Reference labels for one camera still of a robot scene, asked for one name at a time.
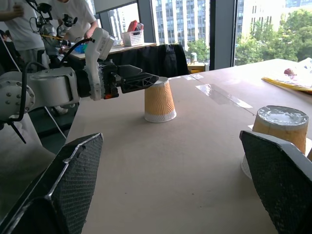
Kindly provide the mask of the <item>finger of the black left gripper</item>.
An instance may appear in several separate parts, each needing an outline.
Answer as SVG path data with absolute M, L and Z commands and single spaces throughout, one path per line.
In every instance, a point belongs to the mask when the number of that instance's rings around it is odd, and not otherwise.
M 159 76 L 148 73 L 140 73 L 121 79 L 121 91 L 123 94 L 147 89 L 159 80 Z
M 135 76 L 135 75 L 140 74 L 141 72 L 142 72 L 142 69 L 129 65 L 129 64 L 117 66 L 117 74 L 121 76 L 122 78 Z

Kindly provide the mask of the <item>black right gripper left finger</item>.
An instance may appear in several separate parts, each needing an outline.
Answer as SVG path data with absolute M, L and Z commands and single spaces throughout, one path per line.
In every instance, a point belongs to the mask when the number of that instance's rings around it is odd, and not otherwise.
M 102 146 L 101 133 L 65 144 L 0 222 L 0 234 L 81 234 Z

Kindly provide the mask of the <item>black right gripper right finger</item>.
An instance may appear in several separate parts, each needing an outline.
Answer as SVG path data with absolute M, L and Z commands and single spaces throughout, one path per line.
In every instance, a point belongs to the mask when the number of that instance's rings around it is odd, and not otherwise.
M 291 142 L 241 131 L 256 192 L 278 234 L 312 234 L 312 162 Z

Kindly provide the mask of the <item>wooden table with black skirt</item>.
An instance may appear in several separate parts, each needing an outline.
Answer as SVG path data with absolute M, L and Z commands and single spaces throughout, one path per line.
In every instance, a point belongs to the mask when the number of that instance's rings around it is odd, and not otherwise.
M 136 52 L 139 49 L 144 49 L 144 48 L 149 48 L 149 47 L 155 47 L 158 46 L 157 43 L 151 43 L 151 42 L 145 42 L 142 45 L 135 45 L 135 46 L 124 46 L 124 45 L 120 45 L 120 46 L 113 46 L 109 52 L 109 55 L 107 57 L 106 60 L 111 60 L 113 62 L 118 61 L 118 58 L 116 57 L 120 57 L 125 53 L 128 52 Z M 76 69 L 80 69 L 83 68 L 85 66 L 85 54 L 84 53 L 78 53 L 76 51 L 73 51 L 68 59 L 65 62 L 65 66 L 66 67 L 71 67 L 74 70 Z

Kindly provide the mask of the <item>orange white ribbed paper cup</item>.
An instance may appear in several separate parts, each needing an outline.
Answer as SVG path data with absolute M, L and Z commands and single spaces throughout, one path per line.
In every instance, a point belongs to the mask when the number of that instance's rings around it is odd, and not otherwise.
M 144 91 L 144 118 L 151 123 L 163 123 L 176 117 L 169 79 L 158 81 Z
M 312 140 L 306 138 L 308 124 L 308 115 L 300 110 L 268 105 L 257 111 L 254 124 L 249 128 L 257 133 L 289 141 L 307 156 L 312 148 Z

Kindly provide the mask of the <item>white plastic lattice basket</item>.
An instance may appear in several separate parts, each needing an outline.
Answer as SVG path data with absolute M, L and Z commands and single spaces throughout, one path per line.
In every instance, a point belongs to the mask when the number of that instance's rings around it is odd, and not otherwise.
M 121 37 L 123 45 L 126 47 L 144 44 L 144 30 L 124 32 Z

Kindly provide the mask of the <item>red bag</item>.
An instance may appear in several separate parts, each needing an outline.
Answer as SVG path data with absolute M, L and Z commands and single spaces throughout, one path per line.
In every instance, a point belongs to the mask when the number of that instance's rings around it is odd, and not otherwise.
M 127 32 L 141 31 L 144 29 L 144 24 L 134 20 L 130 22 Z

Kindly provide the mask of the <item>short clear tape strip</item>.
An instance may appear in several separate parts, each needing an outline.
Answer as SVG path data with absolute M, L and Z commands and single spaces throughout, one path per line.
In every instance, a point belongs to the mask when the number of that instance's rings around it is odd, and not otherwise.
M 186 80 L 199 80 L 204 78 L 201 74 L 195 73 L 195 74 L 189 74 L 189 75 L 183 75 L 182 76 Z

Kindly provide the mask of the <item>yellow box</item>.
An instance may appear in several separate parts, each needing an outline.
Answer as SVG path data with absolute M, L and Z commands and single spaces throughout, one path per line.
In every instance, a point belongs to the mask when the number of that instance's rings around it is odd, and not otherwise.
M 201 73 L 209 71 L 210 63 L 204 61 L 195 61 L 187 64 L 188 71 L 190 74 Z

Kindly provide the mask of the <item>person in white t-shirt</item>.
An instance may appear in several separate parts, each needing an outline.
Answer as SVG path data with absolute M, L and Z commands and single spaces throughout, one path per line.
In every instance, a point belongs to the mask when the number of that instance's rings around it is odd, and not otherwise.
M 64 39 L 77 42 L 82 39 L 91 38 L 98 22 L 85 0 L 49 0 L 52 6 L 52 18 L 59 25 L 64 23 L 64 15 L 77 18 L 77 22 L 66 33 Z

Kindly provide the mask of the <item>silver black background robot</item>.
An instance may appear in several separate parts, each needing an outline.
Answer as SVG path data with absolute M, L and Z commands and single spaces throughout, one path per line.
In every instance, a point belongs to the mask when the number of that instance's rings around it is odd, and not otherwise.
M 36 29 L 33 29 L 33 33 L 39 34 L 43 40 L 45 52 L 49 57 L 50 68 L 58 68 L 60 64 L 60 51 L 64 46 L 72 47 L 75 44 L 64 37 L 77 22 L 77 17 L 73 18 L 68 14 L 63 16 L 63 24 L 57 28 L 50 23 L 53 19 L 51 15 L 52 6 L 47 3 L 37 3 L 36 0 L 25 0 L 30 7 L 32 7 L 37 17 L 34 17 Z

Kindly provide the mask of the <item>long clear tape strip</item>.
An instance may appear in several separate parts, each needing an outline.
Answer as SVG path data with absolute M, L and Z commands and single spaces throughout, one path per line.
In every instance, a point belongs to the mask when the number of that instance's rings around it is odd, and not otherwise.
M 196 88 L 219 105 L 234 105 L 244 109 L 253 108 L 250 104 L 235 97 L 215 84 L 198 85 Z

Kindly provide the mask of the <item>person in white shirt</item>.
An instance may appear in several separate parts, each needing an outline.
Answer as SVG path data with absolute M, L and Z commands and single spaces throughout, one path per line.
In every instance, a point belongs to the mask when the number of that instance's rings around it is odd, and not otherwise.
M 12 36 L 14 46 L 25 63 L 39 62 L 47 66 L 47 56 L 38 51 L 44 50 L 41 36 L 34 33 L 36 26 L 31 19 L 37 15 L 26 0 L 0 0 L 0 21 L 4 22 Z

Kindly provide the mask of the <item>yellow white plastic bag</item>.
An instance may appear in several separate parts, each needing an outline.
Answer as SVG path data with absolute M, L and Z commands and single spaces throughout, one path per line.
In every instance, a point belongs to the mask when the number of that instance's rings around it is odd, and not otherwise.
M 283 65 L 268 72 L 263 81 L 290 90 L 312 95 L 312 58 L 306 58 L 291 65 Z

